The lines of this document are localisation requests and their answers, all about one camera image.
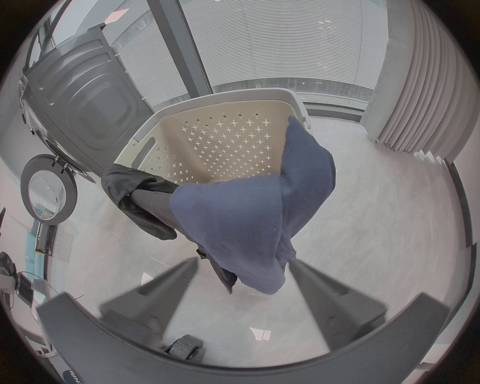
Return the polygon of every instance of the black cable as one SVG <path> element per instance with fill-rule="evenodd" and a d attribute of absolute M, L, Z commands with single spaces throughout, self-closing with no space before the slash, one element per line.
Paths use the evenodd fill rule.
<path fill-rule="evenodd" d="M 20 271 L 20 272 L 17 272 L 17 273 L 18 273 L 18 274 L 20 274 L 20 273 L 29 273 L 29 274 L 31 274 L 31 275 L 33 275 L 33 276 L 35 276 L 35 277 L 38 277 L 39 279 L 45 280 L 44 278 L 42 278 L 42 277 L 40 277 L 40 276 L 38 276 L 38 275 L 35 275 L 35 274 L 32 273 L 32 272 Z M 57 292 L 57 290 L 56 290 L 55 288 L 53 288 L 53 287 L 48 283 L 48 281 L 47 281 L 47 284 L 48 284 L 48 286 L 49 286 L 50 288 L 52 288 L 52 289 L 55 291 L 55 293 L 56 293 L 57 295 L 59 295 L 59 293 Z"/>

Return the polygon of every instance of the blue towel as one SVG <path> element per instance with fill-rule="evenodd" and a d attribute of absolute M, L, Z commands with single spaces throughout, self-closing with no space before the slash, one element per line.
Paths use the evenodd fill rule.
<path fill-rule="evenodd" d="M 184 230 L 224 269 L 266 294 L 285 282 L 291 238 L 335 188 L 332 155 L 290 116 L 281 174 L 183 184 L 170 208 Z"/>

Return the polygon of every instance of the laundry basket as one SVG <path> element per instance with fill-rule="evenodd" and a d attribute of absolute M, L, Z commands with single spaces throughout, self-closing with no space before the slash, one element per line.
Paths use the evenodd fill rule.
<path fill-rule="evenodd" d="M 176 184 L 279 174 L 290 115 L 310 129 L 305 106 L 283 88 L 187 100 L 156 112 L 115 162 Z"/>

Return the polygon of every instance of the black cloth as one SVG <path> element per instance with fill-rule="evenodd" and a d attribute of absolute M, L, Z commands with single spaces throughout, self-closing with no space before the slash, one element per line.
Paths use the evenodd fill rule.
<path fill-rule="evenodd" d="M 171 194 L 178 187 L 160 176 L 114 164 L 102 176 L 102 188 L 110 200 L 138 227 L 161 239 L 176 239 L 178 232 L 195 242 L 181 227 L 170 209 Z M 222 284 L 232 293 L 237 275 L 223 269 L 197 244 L 201 259 L 208 259 Z"/>
<path fill-rule="evenodd" d="M 102 175 L 102 188 L 110 200 L 146 233 L 160 240 L 177 238 L 175 229 L 139 207 L 131 197 L 135 190 L 173 193 L 177 184 L 138 169 L 113 164 Z"/>

